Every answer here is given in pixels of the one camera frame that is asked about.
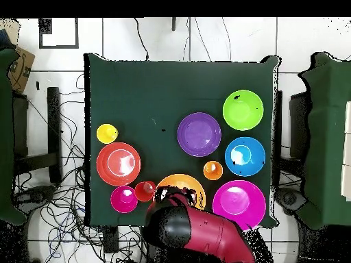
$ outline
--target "bowl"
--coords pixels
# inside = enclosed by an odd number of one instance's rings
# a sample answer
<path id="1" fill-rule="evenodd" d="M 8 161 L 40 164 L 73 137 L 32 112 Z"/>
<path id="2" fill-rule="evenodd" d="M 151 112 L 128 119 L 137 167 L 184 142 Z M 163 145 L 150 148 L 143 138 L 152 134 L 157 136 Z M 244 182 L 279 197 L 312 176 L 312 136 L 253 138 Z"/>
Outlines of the bowl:
<path id="1" fill-rule="evenodd" d="M 213 212 L 235 221 L 243 231 L 256 227 L 265 211 L 265 196 L 249 181 L 229 181 L 219 188 L 213 198 Z"/>
<path id="2" fill-rule="evenodd" d="M 265 150 L 252 137 L 234 139 L 224 153 L 229 170 L 241 177 L 249 177 L 259 172 L 265 165 Z"/>
<path id="3" fill-rule="evenodd" d="M 130 186 L 115 188 L 110 197 L 111 206 L 120 213 L 129 213 L 136 208 L 138 199 Z"/>
<path id="4" fill-rule="evenodd" d="M 221 128 L 211 115 L 193 113 L 178 127 L 178 143 L 189 155 L 203 157 L 215 151 L 221 142 Z"/>
<path id="5" fill-rule="evenodd" d="M 215 181 L 223 175 L 223 166 L 216 161 L 207 162 L 204 165 L 204 176 L 206 179 Z"/>
<path id="6" fill-rule="evenodd" d="M 262 100 L 249 90 L 233 92 L 224 102 L 223 117 L 231 128 L 250 130 L 257 126 L 263 117 Z"/>
<path id="7" fill-rule="evenodd" d="M 126 186 L 133 182 L 141 169 L 138 152 L 127 143 L 106 145 L 97 156 L 97 173 L 107 184 Z"/>
<path id="8" fill-rule="evenodd" d="M 97 139 L 105 145 L 114 142 L 118 136 L 117 129 L 111 124 L 103 124 L 97 128 L 96 131 Z"/>
<path id="9" fill-rule="evenodd" d="M 190 175 L 175 174 L 165 177 L 157 185 L 156 189 L 160 186 L 176 186 L 179 189 L 188 188 L 189 190 L 194 190 L 196 194 L 195 207 L 197 209 L 203 210 L 206 205 L 206 195 L 202 185 Z"/>
<path id="10" fill-rule="evenodd" d="M 135 187 L 135 196 L 139 201 L 152 199 L 156 186 L 152 181 L 142 181 Z"/>

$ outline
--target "blue bowl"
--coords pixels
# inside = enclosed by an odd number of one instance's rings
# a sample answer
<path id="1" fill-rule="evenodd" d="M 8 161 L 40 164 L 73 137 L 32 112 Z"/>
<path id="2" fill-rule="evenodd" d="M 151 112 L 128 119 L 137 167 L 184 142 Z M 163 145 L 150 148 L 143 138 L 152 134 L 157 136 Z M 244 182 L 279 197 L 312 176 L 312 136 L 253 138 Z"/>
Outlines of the blue bowl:
<path id="1" fill-rule="evenodd" d="M 241 177 L 259 172 L 265 164 L 265 150 L 255 138 L 239 137 L 227 147 L 224 155 L 230 171 Z"/>

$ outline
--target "pink bowl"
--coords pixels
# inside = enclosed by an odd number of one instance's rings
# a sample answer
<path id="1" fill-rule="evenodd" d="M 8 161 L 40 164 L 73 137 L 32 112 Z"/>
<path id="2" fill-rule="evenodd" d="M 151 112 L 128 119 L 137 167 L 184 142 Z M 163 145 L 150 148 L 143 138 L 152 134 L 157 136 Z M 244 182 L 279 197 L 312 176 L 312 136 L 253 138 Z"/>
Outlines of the pink bowl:
<path id="1" fill-rule="evenodd" d="M 130 186 L 119 186 L 111 194 L 111 206 L 120 213 L 129 213 L 136 208 L 138 199 Z"/>
<path id="2" fill-rule="evenodd" d="M 261 190 L 249 181 L 229 181 L 219 188 L 213 198 L 213 212 L 237 222 L 245 231 L 256 227 L 266 212 Z"/>

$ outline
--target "plate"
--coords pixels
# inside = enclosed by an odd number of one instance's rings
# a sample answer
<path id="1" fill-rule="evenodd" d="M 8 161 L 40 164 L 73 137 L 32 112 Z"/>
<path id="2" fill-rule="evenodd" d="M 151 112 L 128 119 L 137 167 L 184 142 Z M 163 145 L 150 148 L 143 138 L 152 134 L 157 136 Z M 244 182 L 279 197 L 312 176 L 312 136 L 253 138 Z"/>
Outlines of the plate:
<path id="1" fill-rule="evenodd" d="M 133 182 L 141 168 L 138 152 L 123 142 L 106 145 L 97 157 L 97 172 L 111 186 L 125 186 Z"/>
<path id="2" fill-rule="evenodd" d="M 217 149 L 220 142 L 221 128 L 211 115 L 193 113 L 179 124 L 178 143 L 189 155 L 207 156 Z"/>
<path id="3" fill-rule="evenodd" d="M 256 227 L 262 221 L 266 212 L 265 197 L 261 190 L 249 181 L 229 181 L 216 192 L 213 198 L 213 212 L 237 222 L 245 231 Z"/>
<path id="4" fill-rule="evenodd" d="M 183 175 L 179 173 L 175 175 L 169 175 L 168 177 L 165 177 L 162 181 L 160 181 L 156 188 L 158 188 L 159 186 L 176 186 L 180 189 L 183 189 L 183 187 L 185 187 L 189 190 L 195 190 L 195 207 L 200 210 L 203 210 L 205 208 L 206 195 L 204 188 L 202 188 L 202 185 L 190 175 Z"/>
<path id="5" fill-rule="evenodd" d="M 227 167 L 241 177 L 249 177 L 259 172 L 265 165 L 265 150 L 252 137 L 234 139 L 224 153 Z"/>
<path id="6" fill-rule="evenodd" d="M 223 117 L 231 128 L 250 130 L 257 126 L 263 117 L 262 100 L 249 90 L 233 92 L 224 102 Z"/>
<path id="7" fill-rule="evenodd" d="M 136 208 L 138 199 L 130 186 L 115 188 L 110 197 L 111 206 L 120 213 L 129 213 Z"/>

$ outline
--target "green tablecloth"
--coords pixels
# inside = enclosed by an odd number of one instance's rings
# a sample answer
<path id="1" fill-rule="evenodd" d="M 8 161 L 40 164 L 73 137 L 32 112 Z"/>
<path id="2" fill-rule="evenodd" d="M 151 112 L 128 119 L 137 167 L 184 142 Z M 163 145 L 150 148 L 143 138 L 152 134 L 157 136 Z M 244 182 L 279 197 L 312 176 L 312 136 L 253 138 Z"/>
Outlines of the green tablecloth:
<path id="1" fill-rule="evenodd" d="M 311 229 L 351 225 L 351 202 L 341 196 L 346 103 L 351 101 L 351 62 L 333 60 L 326 53 L 312 57 L 301 73 L 311 93 L 308 116 L 311 141 L 305 162 L 304 194 L 308 203 L 297 214 Z"/>
<path id="2" fill-rule="evenodd" d="M 12 89 L 8 79 L 11 63 L 19 57 L 13 49 L 0 51 L 0 220 L 22 225 L 27 217 L 13 207 L 11 202 L 14 181 L 14 123 Z"/>
<path id="3" fill-rule="evenodd" d="M 206 192 L 206 208 L 212 211 L 217 189 L 234 179 L 255 183 L 264 193 L 267 210 L 261 225 L 273 227 L 269 216 L 271 180 L 271 118 L 274 102 L 274 74 L 276 56 L 262 63 L 238 62 L 111 62 L 96 55 L 85 55 L 86 98 L 90 97 L 89 119 L 86 119 L 86 142 L 90 148 L 90 189 L 87 187 L 87 209 L 91 225 L 144 225 L 149 203 L 138 203 L 128 214 L 120 214 L 110 205 L 113 186 L 97 174 L 96 159 L 103 144 L 96 138 L 96 130 L 110 123 L 119 130 L 116 142 L 132 145 L 141 157 L 141 171 L 131 183 L 152 180 L 157 184 L 164 177 L 184 173 L 196 178 Z M 229 127 L 222 116 L 227 96 L 236 90 L 251 90 L 263 101 L 262 121 L 249 131 Z M 217 119 L 222 138 L 218 149 L 204 158 L 186 154 L 177 141 L 180 121 L 190 113 L 205 112 Z M 229 143 L 239 136 L 250 136 L 261 142 L 266 151 L 266 163 L 252 177 L 238 177 L 224 162 Z M 223 176 L 217 181 L 207 180 L 202 172 L 204 164 L 217 160 L 223 165 Z"/>

